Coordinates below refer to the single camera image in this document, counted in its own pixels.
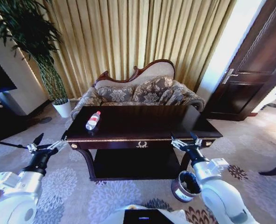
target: wooden door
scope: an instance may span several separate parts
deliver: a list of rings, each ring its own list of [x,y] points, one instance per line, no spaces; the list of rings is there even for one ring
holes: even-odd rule
[[[213,119],[244,120],[275,85],[276,0],[268,0],[204,114]]]

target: floral upholstered sofa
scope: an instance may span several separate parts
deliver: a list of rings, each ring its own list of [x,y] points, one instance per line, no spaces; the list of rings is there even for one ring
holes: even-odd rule
[[[75,119],[83,106],[125,105],[193,105],[198,111],[204,100],[185,85],[174,80],[174,66],[169,60],[160,59],[143,69],[134,67],[134,74],[118,81],[104,72],[83,95],[71,112]]]

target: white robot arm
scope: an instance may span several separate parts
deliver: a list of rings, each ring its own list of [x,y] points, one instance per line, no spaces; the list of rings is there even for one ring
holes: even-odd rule
[[[47,162],[65,144],[63,140],[40,147],[32,143],[27,147],[33,155],[32,160],[19,175],[12,172],[0,173],[0,224],[33,223]]]
[[[199,148],[202,140],[191,133],[194,144],[186,144],[172,136],[172,145],[189,154],[197,180],[201,184],[204,204],[213,212],[220,224],[257,224],[246,208],[239,191],[221,180],[221,171],[228,167],[223,159],[209,161]]]
[[[201,196],[220,224],[257,224],[239,191],[229,183],[223,180],[207,181],[202,186]]]

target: pleated curtain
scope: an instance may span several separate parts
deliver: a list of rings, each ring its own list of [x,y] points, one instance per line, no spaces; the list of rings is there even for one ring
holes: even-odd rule
[[[197,90],[235,0],[41,2],[63,38],[56,43],[55,67],[68,97],[78,98],[106,70],[124,80],[134,65],[157,59],[171,60],[175,79]]]

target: carpet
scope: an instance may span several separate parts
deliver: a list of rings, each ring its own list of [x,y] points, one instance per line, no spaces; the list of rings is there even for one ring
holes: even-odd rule
[[[48,105],[26,131],[4,142],[26,145],[42,132],[42,144],[60,139],[72,120],[64,119]],[[225,158],[230,164],[223,180],[234,185],[254,218],[261,224],[276,223],[276,176],[259,171],[276,167],[276,108],[266,107],[256,117],[244,121],[210,120],[224,135],[210,148],[202,150],[209,159]],[[183,153],[177,151],[181,160]],[[0,172],[18,173],[31,155],[23,149],[0,145]],[[217,223],[200,197],[179,202],[171,192],[172,180],[91,182],[83,156],[70,146],[51,157],[42,181],[35,224],[97,224],[116,209],[128,204],[168,211],[184,210],[195,224]]]

